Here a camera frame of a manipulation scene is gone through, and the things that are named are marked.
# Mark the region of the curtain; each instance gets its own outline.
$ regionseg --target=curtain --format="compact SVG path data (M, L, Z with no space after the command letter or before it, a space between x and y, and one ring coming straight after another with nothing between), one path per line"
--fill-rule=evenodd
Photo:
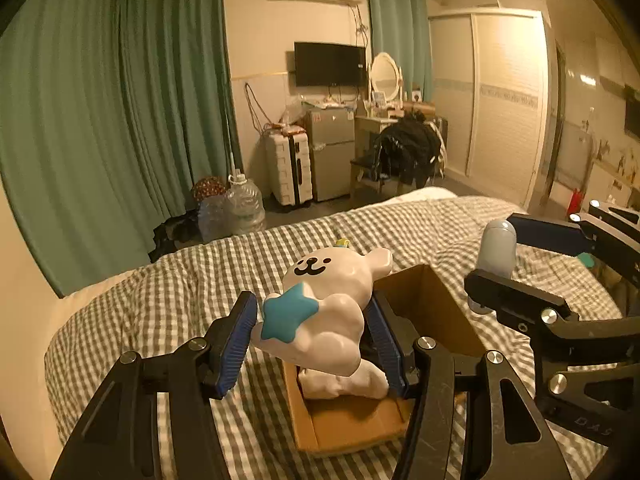
M427 0L369 0L371 48L388 53L402 68L404 90L413 86L431 100L431 43Z
M27 0L0 74L2 182L59 295L148 264L239 153L222 0Z

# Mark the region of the ribbed blue pad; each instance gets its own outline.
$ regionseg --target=ribbed blue pad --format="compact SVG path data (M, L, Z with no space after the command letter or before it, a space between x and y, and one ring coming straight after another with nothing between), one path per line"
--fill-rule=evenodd
M364 309L364 316L373 342L376 345L380 364L382 364L389 387L395 391L397 396L402 397L406 390L406 381L402 373L402 357L396 347L396 342L391 335L389 326L386 324L385 318L373 298Z
M242 314L236 321L233 332L226 345L220 361L220 380L216 390L221 397L236 385L240 367L244 361L246 349L251 339L251 330L258 316L258 303L255 296L244 306Z

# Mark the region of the plaid blanket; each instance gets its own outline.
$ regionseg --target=plaid blanket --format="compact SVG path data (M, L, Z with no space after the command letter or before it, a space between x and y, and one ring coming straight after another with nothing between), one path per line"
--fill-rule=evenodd
M241 290L258 302L282 292L280 279L301 254L341 237L364 253L393 251L394 270L430 264L487 348L498 349L534 392L528 338L478 316L466 306L463 278L476 262L489 220L504 219L516 206L484 197L404 202L363 208L264 232L217 240L169 254L142 267L93 300L59 330L45 355L49 398L62 442L118 356L127 349L150 357L171 352L204 334L228 314ZM620 312L576 258L518 247L515 279L563 296L581 319L612 319ZM296 450L280 362L249 348L238 384L211 409L231 478L391 478L402 441L361 452L312 458ZM459 477L464 405L456 407L448 475ZM175 477L168 399L158 400L162 473ZM569 470L585 478L604 448L550 424Z

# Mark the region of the white toy bear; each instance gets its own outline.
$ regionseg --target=white toy bear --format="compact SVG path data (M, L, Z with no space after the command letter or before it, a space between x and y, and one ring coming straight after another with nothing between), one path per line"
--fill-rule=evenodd
M349 381L345 378L352 374L354 386L359 384L359 394L363 395L362 385L372 373L368 365L361 367L362 310L371 298L373 281L391 272L393 259L388 249L377 248L362 256L348 245L348 240L338 240L334 247L307 254L290 267L282 279L284 293L265 298L263 321L252 331L254 346L308 368L306 391L303 387L307 398L348 393ZM382 371L376 370L378 377L373 382L377 385L371 396L379 398L380 375L385 384L386 379ZM341 376L339 388L333 376Z

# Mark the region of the white sliding door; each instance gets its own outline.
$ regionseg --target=white sliding door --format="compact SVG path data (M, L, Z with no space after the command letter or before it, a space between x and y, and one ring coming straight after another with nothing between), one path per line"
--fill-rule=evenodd
M479 87L468 176L478 189L525 205L546 123L542 18L478 14L473 20Z
M449 121L449 169L466 174L474 109L474 50L471 16L431 20L433 103Z

